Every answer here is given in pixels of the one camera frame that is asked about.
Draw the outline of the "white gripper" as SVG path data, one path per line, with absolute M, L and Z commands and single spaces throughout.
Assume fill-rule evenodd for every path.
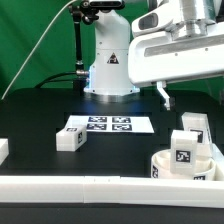
M 208 34 L 173 41 L 165 31 L 136 37 L 130 44 L 128 73 L 138 87 L 156 83 L 171 109 L 166 82 L 174 83 L 224 74 L 224 24 L 207 27 Z

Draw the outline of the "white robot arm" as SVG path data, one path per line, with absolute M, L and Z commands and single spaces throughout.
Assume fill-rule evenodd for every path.
M 117 14 L 136 0 L 86 0 L 96 56 L 86 91 L 103 100 L 155 85 L 170 108 L 168 83 L 224 73 L 224 0 L 145 0 L 148 12 L 127 22 Z

